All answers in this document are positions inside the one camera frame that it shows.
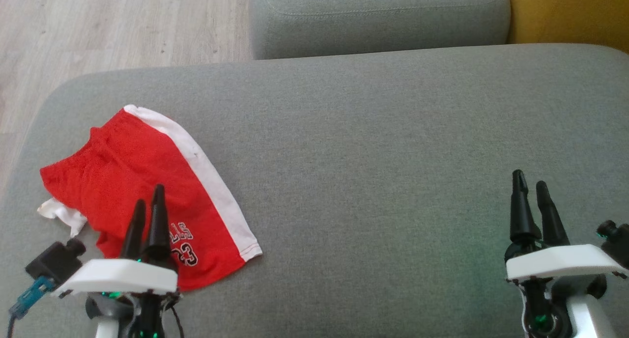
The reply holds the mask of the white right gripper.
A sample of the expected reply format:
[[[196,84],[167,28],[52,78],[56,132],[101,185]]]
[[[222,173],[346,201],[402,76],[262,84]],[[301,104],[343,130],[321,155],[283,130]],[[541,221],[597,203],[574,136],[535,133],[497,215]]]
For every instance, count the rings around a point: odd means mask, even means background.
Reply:
[[[520,169],[512,173],[510,240],[541,240],[548,247],[506,262],[506,281],[522,299],[526,338],[616,338],[598,295],[606,275],[628,278],[627,268],[594,245],[571,245],[546,182],[536,183],[542,234],[533,220],[528,186]]]

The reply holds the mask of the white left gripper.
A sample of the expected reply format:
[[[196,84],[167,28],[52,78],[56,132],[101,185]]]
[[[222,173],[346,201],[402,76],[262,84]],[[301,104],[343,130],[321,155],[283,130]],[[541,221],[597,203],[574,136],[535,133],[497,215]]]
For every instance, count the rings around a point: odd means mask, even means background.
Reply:
[[[84,264],[53,296],[88,293],[97,309],[97,338],[164,338],[163,313],[179,300],[174,267],[166,189],[157,184],[150,205],[150,223],[141,256],[146,218],[143,199],[135,204],[121,259],[93,259]]]

